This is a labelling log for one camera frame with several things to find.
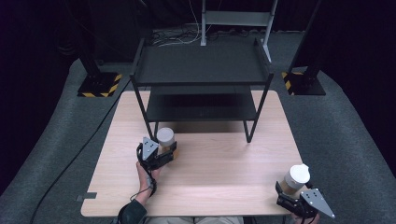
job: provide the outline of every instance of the black tripod base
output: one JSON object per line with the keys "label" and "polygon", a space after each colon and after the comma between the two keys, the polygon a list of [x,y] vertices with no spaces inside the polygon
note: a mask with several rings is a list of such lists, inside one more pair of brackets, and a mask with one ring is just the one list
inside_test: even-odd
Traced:
{"label": "black tripod base", "polygon": [[118,73],[100,73],[97,77],[87,76],[78,89],[78,96],[108,97],[116,91],[122,75]]}
{"label": "black tripod base", "polygon": [[303,73],[282,73],[289,95],[326,95],[317,78]]}

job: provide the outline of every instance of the yellow black hazard tape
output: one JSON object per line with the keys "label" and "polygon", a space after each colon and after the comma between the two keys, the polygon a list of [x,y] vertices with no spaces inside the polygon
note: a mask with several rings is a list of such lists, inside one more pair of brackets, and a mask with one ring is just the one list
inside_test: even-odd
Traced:
{"label": "yellow black hazard tape", "polygon": [[[293,74],[294,75],[303,75],[303,73],[293,73]],[[290,76],[288,76],[288,73],[283,72],[282,77],[283,77],[283,81],[285,82],[286,90],[288,91],[289,95],[294,95],[295,92],[294,92],[294,89],[290,82]]]}
{"label": "yellow black hazard tape", "polygon": [[114,94],[114,92],[116,91],[117,87],[119,86],[121,77],[122,77],[122,74],[118,74],[114,78],[114,82],[108,91],[101,91],[101,92],[84,91],[84,92],[79,92],[78,96],[82,96],[82,97],[109,97],[109,96],[112,96]]}

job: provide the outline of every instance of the black metal shelf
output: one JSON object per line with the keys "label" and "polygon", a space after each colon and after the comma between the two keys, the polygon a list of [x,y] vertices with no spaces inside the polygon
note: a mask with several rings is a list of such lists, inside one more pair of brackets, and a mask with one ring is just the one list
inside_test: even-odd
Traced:
{"label": "black metal shelf", "polygon": [[[274,74],[257,40],[246,46],[145,47],[141,40],[131,80],[150,138],[159,122],[242,120],[250,142]],[[259,105],[250,86],[264,86]],[[150,86],[145,109],[138,87]],[[247,121],[254,121],[248,131]],[[155,122],[154,134],[150,123]]]}
{"label": "black metal shelf", "polygon": [[153,87],[149,122],[254,120],[256,109],[249,86]]}

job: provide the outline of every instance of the gray shelf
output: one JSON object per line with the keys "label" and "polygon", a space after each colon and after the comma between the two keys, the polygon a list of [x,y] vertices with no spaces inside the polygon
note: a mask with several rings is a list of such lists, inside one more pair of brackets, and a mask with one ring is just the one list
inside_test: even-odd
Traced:
{"label": "gray shelf", "polygon": [[206,24],[267,26],[270,12],[207,11]]}
{"label": "gray shelf", "polygon": [[246,46],[146,47],[135,74],[138,86],[265,85],[269,76],[256,42]]}
{"label": "gray shelf", "polygon": [[153,87],[149,122],[254,120],[256,109],[249,86]]}
{"label": "gray shelf", "polygon": [[[131,80],[151,139],[159,122],[241,120],[250,142],[273,76],[257,40],[250,47],[204,48],[145,47],[142,40]],[[250,91],[253,85],[264,86],[257,110]],[[141,86],[151,87],[147,109]],[[249,132],[250,120],[254,122]],[[154,134],[151,122],[155,122]]]}

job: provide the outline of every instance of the gray carpet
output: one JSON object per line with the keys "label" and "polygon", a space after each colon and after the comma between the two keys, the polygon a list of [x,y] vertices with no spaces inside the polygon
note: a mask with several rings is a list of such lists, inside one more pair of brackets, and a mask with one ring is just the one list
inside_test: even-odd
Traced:
{"label": "gray carpet", "polygon": [[[219,44],[251,44],[249,37],[222,37]],[[326,96],[289,96],[281,72],[287,71],[302,34],[271,34],[269,49],[277,91],[311,180],[323,190],[336,219],[320,223],[396,223],[396,180],[340,87],[328,76],[318,79]],[[128,82],[129,63],[107,63],[102,71],[123,74],[114,96],[81,98],[85,78],[80,61],[70,68],[52,119],[15,179],[0,198],[0,223],[28,223],[51,183],[95,132]],[[112,217],[83,217],[78,195],[85,193],[106,138],[114,109],[39,207],[34,223],[110,223]],[[257,223],[281,223],[282,217],[256,217]]]}

